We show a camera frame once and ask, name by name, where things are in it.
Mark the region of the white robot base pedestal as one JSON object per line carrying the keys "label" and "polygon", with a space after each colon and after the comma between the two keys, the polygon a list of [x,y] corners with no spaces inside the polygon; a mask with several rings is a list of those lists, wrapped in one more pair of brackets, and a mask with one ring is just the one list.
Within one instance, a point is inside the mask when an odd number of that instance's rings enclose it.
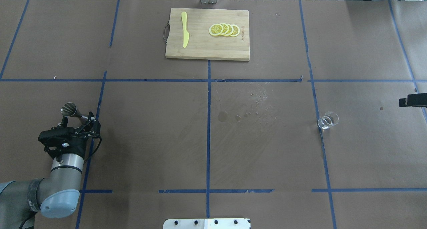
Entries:
{"label": "white robot base pedestal", "polygon": [[167,219],[163,229],[250,229],[247,218]]}

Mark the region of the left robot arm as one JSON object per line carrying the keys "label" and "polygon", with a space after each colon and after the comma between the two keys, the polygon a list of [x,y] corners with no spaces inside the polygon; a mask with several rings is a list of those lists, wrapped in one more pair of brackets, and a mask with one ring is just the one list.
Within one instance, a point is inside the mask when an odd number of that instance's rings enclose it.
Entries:
{"label": "left robot arm", "polygon": [[91,158],[87,142],[98,139],[101,124],[93,114],[63,114],[62,121],[42,131],[38,141],[52,158],[50,175],[1,183],[1,228],[33,229],[35,216],[64,218],[75,212],[80,198],[83,167]]}

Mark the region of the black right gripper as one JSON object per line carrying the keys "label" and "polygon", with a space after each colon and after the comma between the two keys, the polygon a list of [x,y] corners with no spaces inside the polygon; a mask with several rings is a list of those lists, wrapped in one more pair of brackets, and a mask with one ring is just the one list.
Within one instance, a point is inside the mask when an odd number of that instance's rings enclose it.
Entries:
{"label": "black right gripper", "polygon": [[427,93],[409,94],[399,99],[399,107],[427,107]]}

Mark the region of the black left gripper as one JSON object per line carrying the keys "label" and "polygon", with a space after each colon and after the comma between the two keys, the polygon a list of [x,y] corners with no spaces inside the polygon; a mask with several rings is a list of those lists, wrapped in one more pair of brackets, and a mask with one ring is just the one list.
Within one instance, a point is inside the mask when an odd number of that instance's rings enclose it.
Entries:
{"label": "black left gripper", "polygon": [[89,153],[91,158],[101,145],[101,124],[95,120],[93,113],[81,114],[81,126],[78,128],[68,126],[68,117],[63,116],[61,123],[56,127],[45,131],[45,152],[52,158],[63,154],[75,154],[84,157],[86,154],[87,141],[98,139],[96,148]]}

